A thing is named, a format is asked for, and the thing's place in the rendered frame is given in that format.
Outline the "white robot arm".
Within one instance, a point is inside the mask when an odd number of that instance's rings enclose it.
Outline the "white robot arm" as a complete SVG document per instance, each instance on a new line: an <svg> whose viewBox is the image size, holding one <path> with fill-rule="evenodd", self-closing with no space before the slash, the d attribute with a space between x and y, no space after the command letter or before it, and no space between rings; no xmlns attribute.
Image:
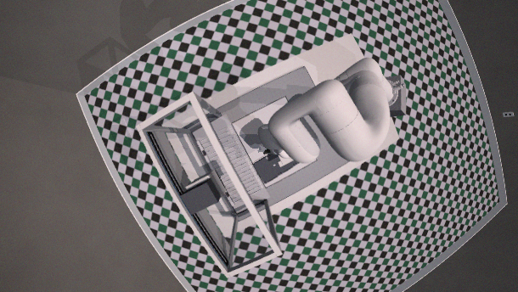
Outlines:
<svg viewBox="0 0 518 292"><path fill-rule="evenodd" d="M361 59L334 80L320 82L277 110L268 124L258 128L258 137L279 156L280 167L292 160L312 162L319 155L320 142L302 117L309 115L340 157L365 160L386 139L389 106L405 87L398 83L387 80L374 59Z"/></svg>

